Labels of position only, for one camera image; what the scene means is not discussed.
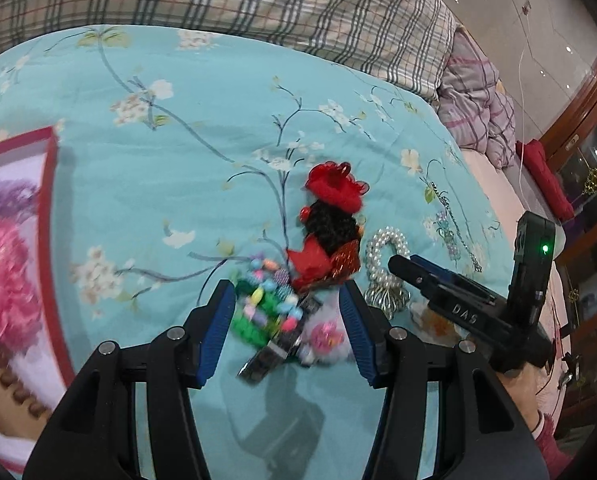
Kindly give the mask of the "person right hand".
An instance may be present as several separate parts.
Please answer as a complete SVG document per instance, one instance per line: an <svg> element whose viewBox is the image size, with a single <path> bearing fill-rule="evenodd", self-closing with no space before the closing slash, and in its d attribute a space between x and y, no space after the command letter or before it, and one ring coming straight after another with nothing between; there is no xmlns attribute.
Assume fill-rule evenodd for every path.
<svg viewBox="0 0 597 480"><path fill-rule="evenodd" d="M537 399L537 375L537 368L526 363L521 370L517 370L512 375L504 374L502 376L507 393L511 396L531 432L541 429L543 423L543 415L539 410Z"/></svg>

